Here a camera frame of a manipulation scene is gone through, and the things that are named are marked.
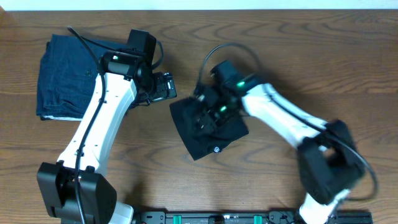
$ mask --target green clip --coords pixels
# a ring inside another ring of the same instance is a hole
[[[173,224],[181,224],[181,215],[173,216]]]
[[[262,224],[262,216],[261,215],[254,216],[254,224]]]

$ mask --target folded denim jeans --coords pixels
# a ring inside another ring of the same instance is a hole
[[[103,40],[96,42],[114,49],[126,47]],[[97,58],[107,51],[87,44]],[[81,120],[93,96],[97,74],[94,60],[76,37],[53,34],[40,61],[36,115],[41,120]]]

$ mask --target black cloth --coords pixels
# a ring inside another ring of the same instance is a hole
[[[244,121],[241,117],[238,117],[221,127],[217,127],[211,134],[195,135],[195,133],[192,133],[192,121],[184,116],[184,112],[193,104],[195,104],[193,99],[186,98],[170,105],[175,127],[193,160],[207,156],[214,152],[216,147],[221,151],[231,142],[249,134]]]
[[[114,49],[125,48],[124,44],[97,42]],[[107,51],[87,44],[97,58]],[[76,37],[53,34],[40,61],[36,115],[41,119],[82,119],[97,74],[94,60]]]

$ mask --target wood grain surface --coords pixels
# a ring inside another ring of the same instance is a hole
[[[118,200],[170,211],[298,208],[305,191],[295,151],[254,118],[250,134],[221,154],[193,162],[175,129],[169,104],[193,90],[206,54],[224,42],[259,52],[267,78],[315,116],[339,118],[380,181],[376,200],[347,202],[376,223],[398,222],[397,11],[91,11],[7,12],[0,27],[0,223],[59,223],[48,217],[36,173],[55,162],[78,122],[35,115],[40,59],[52,34],[73,26],[87,37],[125,43],[131,29],[148,30],[164,46],[158,70],[172,72],[178,98],[128,113],[109,158],[107,179]],[[255,72],[244,52],[225,58]],[[353,195],[366,195],[366,177]]]

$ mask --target black bracket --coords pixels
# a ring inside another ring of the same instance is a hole
[[[352,189],[364,175],[362,162],[347,148],[326,137],[326,133],[338,136],[356,151],[345,123],[337,120],[325,127],[324,133],[305,138],[297,148],[300,180],[305,190],[320,204],[329,204],[342,190]],[[325,157],[319,150],[320,146],[334,149],[335,153]]]
[[[76,202],[74,169],[43,162],[37,173],[37,182],[47,213],[61,218],[63,223],[80,222]],[[81,201],[87,223],[109,223],[116,206],[116,191],[101,174],[95,174],[90,166],[80,171]]]

